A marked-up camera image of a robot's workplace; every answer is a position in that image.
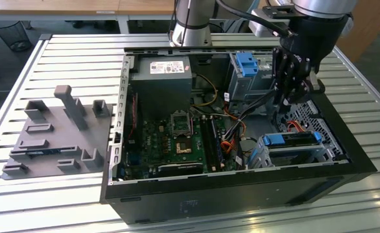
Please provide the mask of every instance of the wastebasket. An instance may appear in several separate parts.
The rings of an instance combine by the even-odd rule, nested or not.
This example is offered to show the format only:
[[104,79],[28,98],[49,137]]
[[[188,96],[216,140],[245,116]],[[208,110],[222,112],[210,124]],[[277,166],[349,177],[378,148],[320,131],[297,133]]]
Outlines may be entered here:
[[0,21],[0,38],[13,52],[32,47],[20,21]]

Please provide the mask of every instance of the slotted metal table surface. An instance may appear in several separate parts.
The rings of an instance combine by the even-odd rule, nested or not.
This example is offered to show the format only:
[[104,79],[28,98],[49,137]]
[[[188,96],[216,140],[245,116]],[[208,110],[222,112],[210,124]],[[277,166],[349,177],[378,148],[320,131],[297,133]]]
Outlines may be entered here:
[[[215,46],[277,45],[274,38],[249,34],[216,34],[212,41]],[[68,84],[83,104],[104,99],[116,107],[123,48],[166,46],[163,34],[53,35],[37,42],[0,110],[0,175],[27,102],[41,99],[60,106],[53,88]],[[0,178],[0,232],[380,232],[380,95],[337,49],[322,60],[317,76],[378,170],[362,181],[311,204],[128,226],[111,207],[99,204],[101,173]]]

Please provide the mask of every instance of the sticker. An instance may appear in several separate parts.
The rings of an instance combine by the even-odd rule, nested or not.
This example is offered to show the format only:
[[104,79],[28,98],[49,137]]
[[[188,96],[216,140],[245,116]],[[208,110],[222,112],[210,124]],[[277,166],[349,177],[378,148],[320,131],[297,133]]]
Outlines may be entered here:
[[96,11],[97,14],[113,14],[115,11]]
[[198,207],[198,200],[186,200],[179,203],[179,212],[188,213]]
[[234,160],[235,160],[235,162],[237,162],[239,165],[242,165],[242,159],[241,159],[241,157],[237,156],[237,157],[234,158]]
[[25,154],[43,154],[41,151],[27,152]]
[[182,61],[151,62],[150,74],[174,74],[174,73],[184,73],[184,65]]
[[225,92],[225,101],[229,102],[230,101],[230,95],[227,92]]
[[259,66],[259,69],[270,69],[270,66],[269,65]]

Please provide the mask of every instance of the yellow wire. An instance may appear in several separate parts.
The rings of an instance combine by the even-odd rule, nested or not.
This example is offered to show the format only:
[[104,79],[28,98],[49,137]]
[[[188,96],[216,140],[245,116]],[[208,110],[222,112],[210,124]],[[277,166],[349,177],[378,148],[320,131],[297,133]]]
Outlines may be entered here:
[[214,98],[212,98],[212,100],[210,102],[207,102],[207,103],[200,103],[200,104],[192,104],[191,105],[191,106],[195,106],[195,107],[202,107],[202,106],[207,106],[207,105],[210,105],[210,104],[212,104],[215,102],[215,99],[216,99],[216,89],[215,89],[215,86],[214,86],[212,82],[210,82],[210,80],[203,75],[200,75],[200,74],[196,74],[196,75],[200,76],[206,80],[206,82],[208,82],[211,87],[214,88]]

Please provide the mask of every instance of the power supply label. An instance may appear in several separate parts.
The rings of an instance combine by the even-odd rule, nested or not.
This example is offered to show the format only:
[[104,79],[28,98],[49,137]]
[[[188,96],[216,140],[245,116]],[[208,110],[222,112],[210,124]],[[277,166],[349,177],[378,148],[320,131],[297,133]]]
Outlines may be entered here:
[[150,74],[175,74],[175,73],[184,73],[184,64],[182,61],[151,62]]

